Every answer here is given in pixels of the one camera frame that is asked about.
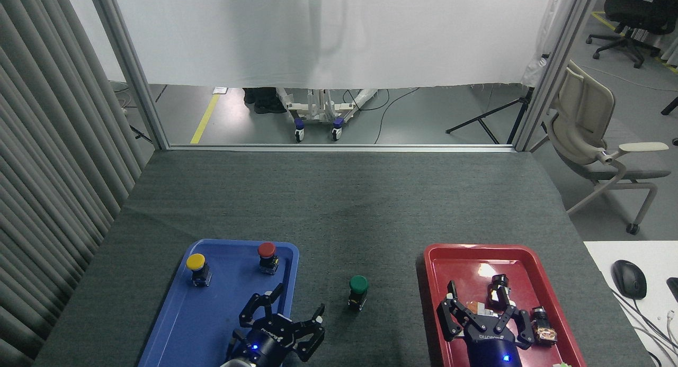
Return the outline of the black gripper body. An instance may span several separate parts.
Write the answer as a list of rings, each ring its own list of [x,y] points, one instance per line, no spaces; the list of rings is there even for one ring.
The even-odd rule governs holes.
[[[291,323],[284,316],[262,317],[247,334],[234,330],[227,347],[227,365],[281,366],[292,352]]]
[[[516,337],[505,317],[476,316],[464,324],[470,366],[522,366]]]

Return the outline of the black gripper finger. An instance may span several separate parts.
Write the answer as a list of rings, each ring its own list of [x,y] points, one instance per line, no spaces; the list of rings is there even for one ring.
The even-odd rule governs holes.
[[[263,295],[252,294],[239,314],[240,327],[251,328],[254,324],[253,314],[255,314],[260,307],[264,307],[265,317],[271,317],[273,315],[272,305],[278,300],[284,287],[285,285],[283,283],[278,283],[271,292],[264,293]]]
[[[507,329],[509,320],[512,319],[516,324],[518,335],[514,335]],[[516,305],[506,305],[503,314],[494,324],[494,334],[502,340],[509,341],[514,346],[522,350],[528,350],[535,343],[535,335],[530,325],[530,317],[526,310],[516,308]]]
[[[450,280],[448,283],[447,292],[436,309],[444,340],[447,342],[452,341],[460,336],[463,330],[468,330],[469,327],[480,331],[481,324],[478,321],[477,314],[472,313],[458,299],[454,280]]]
[[[292,322],[290,325],[289,348],[295,352],[301,362],[308,362],[324,341],[325,327],[322,318],[324,312],[325,304],[321,303],[310,319]]]

